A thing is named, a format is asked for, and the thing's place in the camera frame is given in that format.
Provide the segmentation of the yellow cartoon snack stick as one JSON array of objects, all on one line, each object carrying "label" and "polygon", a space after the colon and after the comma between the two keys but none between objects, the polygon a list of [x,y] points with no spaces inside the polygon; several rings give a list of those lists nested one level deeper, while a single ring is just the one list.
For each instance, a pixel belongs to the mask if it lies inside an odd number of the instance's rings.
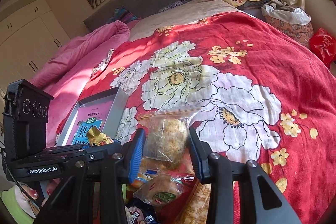
[{"label": "yellow cartoon snack stick", "polygon": [[88,130],[87,138],[91,147],[114,143],[109,136],[101,132],[96,126]]}]

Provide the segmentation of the clear bag flaky pastry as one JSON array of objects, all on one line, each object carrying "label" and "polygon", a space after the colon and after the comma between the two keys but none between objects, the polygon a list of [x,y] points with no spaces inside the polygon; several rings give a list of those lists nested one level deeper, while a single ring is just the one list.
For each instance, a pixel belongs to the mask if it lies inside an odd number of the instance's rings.
[{"label": "clear bag flaky pastry", "polygon": [[185,154],[190,126],[200,106],[150,111],[138,116],[146,130],[143,165],[158,172],[177,170]]}]

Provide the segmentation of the grey tray with pink book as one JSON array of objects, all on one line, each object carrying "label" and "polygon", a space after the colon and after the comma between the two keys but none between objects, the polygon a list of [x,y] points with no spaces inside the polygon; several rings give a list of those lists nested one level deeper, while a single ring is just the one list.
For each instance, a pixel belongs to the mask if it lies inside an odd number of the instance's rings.
[{"label": "grey tray with pink book", "polygon": [[127,99],[128,95],[116,87],[77,101],[56,145],[88,145],[87,132],[92,127],[114,139]]}]

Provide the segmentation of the dark blue snack wrapper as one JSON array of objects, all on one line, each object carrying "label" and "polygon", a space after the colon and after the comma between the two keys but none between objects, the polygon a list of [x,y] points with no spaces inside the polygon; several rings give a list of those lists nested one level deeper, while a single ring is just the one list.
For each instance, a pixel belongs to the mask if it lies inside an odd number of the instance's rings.
[{"label": "dark blue snack wrapper", "polygon": [[158,223],[154,207],[134,198],[126,205],[127,223],[130,224],[155,224]]}]

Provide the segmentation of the round pastry green label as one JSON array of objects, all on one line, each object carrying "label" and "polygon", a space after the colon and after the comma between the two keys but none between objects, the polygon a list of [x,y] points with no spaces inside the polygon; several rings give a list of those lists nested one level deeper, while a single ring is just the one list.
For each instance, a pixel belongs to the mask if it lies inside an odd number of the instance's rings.
[{"label": "round pastry green label", "polygon": [[160,174],[143,184],[133,194],[134,198],[154,207],[163,207],[177,200],[186,191],[181,178]]}]

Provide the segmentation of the orange biscuit packet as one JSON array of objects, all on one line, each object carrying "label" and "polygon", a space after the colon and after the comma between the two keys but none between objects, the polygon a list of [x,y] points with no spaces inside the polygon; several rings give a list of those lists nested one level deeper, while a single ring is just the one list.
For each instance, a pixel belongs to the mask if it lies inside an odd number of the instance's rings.
[{"label": "orange biscuit packet", "polygon": [[203,224],[207,221],[211,184],[197,182],[187,205],[174,223]]}]

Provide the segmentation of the pink quilt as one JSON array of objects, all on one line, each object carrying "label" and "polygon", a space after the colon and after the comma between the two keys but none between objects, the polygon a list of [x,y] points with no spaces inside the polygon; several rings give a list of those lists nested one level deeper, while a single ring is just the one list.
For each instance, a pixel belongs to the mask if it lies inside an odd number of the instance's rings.
[{"label": "pink quilt", "polygon": [[123,22],[103,25],[86,36],[73,38],[29,80],[54,97],[46,125],[47,147],[56,144],[56,130],[78,100],[92,69],[129,37],[130,29]]}]

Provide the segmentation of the red floral blanket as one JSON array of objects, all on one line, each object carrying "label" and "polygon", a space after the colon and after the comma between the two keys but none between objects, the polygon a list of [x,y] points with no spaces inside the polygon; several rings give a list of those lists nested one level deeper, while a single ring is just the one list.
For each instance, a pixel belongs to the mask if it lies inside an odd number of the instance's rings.
[{"label": "red floral blanket", "polygon": [[78,99],[121,88],[125,143],[138,116],[200,106],[199,139],[232,161],[257,161],[303,223],[335,196],[335,78],[307,48],[242,12],[155,28],[92,69]]}]

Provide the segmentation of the white wardrobe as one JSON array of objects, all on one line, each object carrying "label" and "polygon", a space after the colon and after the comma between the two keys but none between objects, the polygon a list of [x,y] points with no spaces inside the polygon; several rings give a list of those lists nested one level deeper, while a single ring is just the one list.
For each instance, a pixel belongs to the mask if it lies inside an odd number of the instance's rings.
[{"label": "white wardrobe", "polygon": [[1,21],[1,92],[16,80],[32,78],[69,40],[46,0]]}]

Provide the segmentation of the blue patterned pillow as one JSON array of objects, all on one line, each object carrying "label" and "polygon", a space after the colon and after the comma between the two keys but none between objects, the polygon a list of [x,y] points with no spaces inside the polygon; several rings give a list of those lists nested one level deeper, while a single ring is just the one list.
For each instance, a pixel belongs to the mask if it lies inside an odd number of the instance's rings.
[{"label": "blue patterned pillow", "polygon": [[120,21],[125,24],[128,24],[135,20],[141,20],[141,18],[135,16],[132,12],[130,12],[126,8],[120,7],[115,9],[113,16],[106,21],[106,24],[110,24],[115,21]]}]

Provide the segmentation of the red plastic bag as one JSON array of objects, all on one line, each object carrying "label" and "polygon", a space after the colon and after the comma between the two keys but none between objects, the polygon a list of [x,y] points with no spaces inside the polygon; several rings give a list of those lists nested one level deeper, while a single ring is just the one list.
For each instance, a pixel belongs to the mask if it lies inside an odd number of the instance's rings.
[{"label": "red plastic bag", "polygon": [[326,65],[328,69],[335,61],[336,40],[323,28],[319,28],[309,41],[310,50]]}]

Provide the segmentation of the floral bag with white cloth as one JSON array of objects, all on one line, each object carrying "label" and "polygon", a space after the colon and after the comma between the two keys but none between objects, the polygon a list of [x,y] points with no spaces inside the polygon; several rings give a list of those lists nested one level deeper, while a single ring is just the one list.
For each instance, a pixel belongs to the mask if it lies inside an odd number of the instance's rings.
[{"label": "floral bag with white cloth", "polygon": [[309,47],[314,34],[311,16],[304,10],[272,0],[261,8],[266,22],[299,44]]}]

